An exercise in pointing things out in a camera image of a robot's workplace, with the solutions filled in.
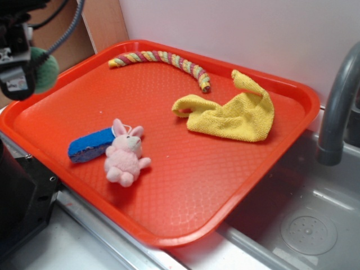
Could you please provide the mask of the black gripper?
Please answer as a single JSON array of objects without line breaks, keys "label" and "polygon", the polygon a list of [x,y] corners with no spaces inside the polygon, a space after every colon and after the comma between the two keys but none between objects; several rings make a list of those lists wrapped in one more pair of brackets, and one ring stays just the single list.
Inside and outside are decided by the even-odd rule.
[{"label": "black gripper", "polygon": [[48,1],[1,1],[1,91],[9,99],[22,101],[34,94],[37,67],[31,61],[32,11]]}]

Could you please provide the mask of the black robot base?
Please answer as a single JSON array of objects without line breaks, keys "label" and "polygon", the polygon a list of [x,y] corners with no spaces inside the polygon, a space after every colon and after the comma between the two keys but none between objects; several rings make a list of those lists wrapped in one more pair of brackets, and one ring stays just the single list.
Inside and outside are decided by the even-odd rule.
[{"label": "black robot base", "polygon": [[58,190],[55,173],[1,142],[1,261],[47,227]]}]

